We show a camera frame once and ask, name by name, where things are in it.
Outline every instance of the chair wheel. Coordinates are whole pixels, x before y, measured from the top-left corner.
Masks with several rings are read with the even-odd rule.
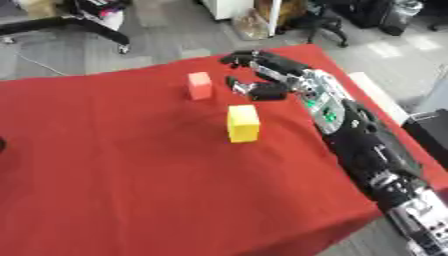
[[[436,25],[431,25],[428,28],[429,28],[429,30],[434,31],[434,32],[439,31],[439,28]]]
[[[122,54],[122,55],[127,54],[130,50],[131,50],[131,46],[129,44],[128,45],[119,45],[118,46],[118,53],[119,54]]]
[[[339,47],[341,47],[341,48],[347,48],[347,47],[348,47],[348,43],[347,43],[347,42],[341,42],[341,43],[339,44]]]
[[[14,38],[12,38],[12,37],[3,37],[2,38],[2,43],[4,43],[4,44],[15,44],[15,43],[17,43],[17,41]]]

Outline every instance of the wooden block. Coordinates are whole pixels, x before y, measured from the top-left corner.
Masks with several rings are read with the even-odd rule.
[[[229,106],[227,130],[230,142],[252,142],[258,139],[260,120],[253,105]]]
[[[188,90],[193,100],[210,98],[212,96],[212,81],[207,72],[189,74]]]

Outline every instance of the green led light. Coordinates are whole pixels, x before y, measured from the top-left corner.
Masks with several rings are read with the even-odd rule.
[[[333,112],[327,112],[326,114],[324,114],[324,118],[325,118],[325,121],[331,123],[334,120],[336,120],[337,116]]]
[[[316,105],[316,101],[315,100],[307,100],[306,101],[306,106],[311,108],[312,106]]]

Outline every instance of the yellow cube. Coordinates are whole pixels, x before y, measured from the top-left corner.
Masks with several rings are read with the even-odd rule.
[[[230,142],[252,142],[258,139],[260,120],[253,105],[229,106],[227,130]]]

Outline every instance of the black chair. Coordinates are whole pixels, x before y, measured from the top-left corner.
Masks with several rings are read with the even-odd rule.
[[[352,4],[353,0],[313,0],[317,8],[317,12],[307,11],[305,15],[292,18],[286,21],[285,25],[277,29],[278,34],[283,34],[291,29],[309,29],[310,34],[307,42],[313,43],[314,37],[319,29],[328,30],[341,38],[339,46],[345,48],[348,46],[347,35],[342,31],[342,19],[339,17],[326,16],[327,10],[332,5]]]
[[[130,4],[130,0],[65,0],[58,5],[64,15],[28,20],[0,25],[0,37],[7,44],[14,43],[11,37],[5,37],[16,33],[29,32],[53,27],[64,27],[67,25],[81,26],[89,32],[98,34],[118,44],[118,52],[126,54],[130,50],[129,38],[98,22],[108,11],[123,10]]]

